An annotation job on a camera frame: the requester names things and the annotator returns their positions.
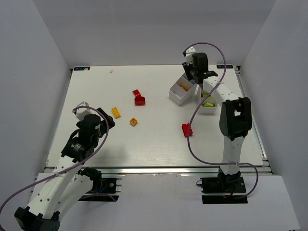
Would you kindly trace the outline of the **lime printed lego brick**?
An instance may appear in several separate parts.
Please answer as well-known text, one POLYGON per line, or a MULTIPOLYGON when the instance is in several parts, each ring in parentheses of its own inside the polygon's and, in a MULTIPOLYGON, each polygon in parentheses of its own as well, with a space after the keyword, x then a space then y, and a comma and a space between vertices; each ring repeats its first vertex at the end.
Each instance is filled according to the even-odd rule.
POLYGON ((202 98, 206 98, 206 97, 207 97, 207 94, 202 94, 201 97, 202 97, 202 98))

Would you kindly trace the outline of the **lime long lego brick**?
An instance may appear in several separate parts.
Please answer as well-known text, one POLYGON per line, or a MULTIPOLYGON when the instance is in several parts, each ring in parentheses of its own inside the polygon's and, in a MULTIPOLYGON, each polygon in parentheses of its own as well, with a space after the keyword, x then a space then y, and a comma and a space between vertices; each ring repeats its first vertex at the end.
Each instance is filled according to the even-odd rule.
POLYGON ((210 102, 205 102, 204 104, 202 104, 202 107, 215 107, 215 104, 210 102))

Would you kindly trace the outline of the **orange printed round lego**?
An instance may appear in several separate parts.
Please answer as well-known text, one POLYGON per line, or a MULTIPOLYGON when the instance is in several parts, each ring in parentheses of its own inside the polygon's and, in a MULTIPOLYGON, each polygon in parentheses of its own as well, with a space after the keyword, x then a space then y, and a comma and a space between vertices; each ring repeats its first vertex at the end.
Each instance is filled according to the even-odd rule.
POLYGON ((188 92, 191 89, 190 85, 180 85, 180 87, 186 92, 188 92))

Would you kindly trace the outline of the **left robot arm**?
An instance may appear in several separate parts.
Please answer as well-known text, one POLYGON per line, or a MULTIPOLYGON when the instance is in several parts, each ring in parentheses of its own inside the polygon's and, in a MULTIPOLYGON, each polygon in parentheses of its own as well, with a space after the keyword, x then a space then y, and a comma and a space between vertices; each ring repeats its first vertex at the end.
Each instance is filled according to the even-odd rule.
POLYGON ((14 217, 24 231, 57 231, 65 213, 84 194, 95 193, 103 185, 100 171, 83 165, 100 150, 115 122, 101 108, 86 103, 74 110, 78 122, 61 151, 52 175, 43 181, 43 187, 24 208, 19 207, 14 217))

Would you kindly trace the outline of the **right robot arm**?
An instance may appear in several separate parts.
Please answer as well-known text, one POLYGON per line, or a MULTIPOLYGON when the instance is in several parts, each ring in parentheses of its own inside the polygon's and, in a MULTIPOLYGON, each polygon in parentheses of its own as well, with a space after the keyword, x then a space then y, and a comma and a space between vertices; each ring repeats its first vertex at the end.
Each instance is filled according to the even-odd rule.
POLYGON ((219 129, 224 137, 222 163, 218 173, 227 181, 240 177, 240 156, 245 137, 252 128, 251 101, 229 90, 215 71, 208 67, 203 52, 185 51, 183 68, 189 80, 194 80, 204 91, 210 93, 221 107, 219 129))

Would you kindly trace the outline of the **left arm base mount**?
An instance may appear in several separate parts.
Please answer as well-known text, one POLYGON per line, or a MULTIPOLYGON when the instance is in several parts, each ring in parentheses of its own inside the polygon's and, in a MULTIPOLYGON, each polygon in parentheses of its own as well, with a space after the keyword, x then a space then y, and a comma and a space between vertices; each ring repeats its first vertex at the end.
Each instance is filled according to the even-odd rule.
POLYGON ((104 175, 101 171, 87 167, 77 172, 79 176, 86 176, 92 183, 92 188, 79 201, 116 202, 121 192, 122 177, 104 175))

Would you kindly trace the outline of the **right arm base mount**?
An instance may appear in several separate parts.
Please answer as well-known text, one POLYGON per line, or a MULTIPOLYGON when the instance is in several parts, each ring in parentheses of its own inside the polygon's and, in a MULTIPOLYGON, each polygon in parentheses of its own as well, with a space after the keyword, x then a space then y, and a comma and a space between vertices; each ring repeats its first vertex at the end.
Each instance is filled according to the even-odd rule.
POLYGON ((201 188, 204 205, 247 204, 246 187, 243 177, 238 181, 224 184, 221 177, 200 178, 196 186, 201 188))

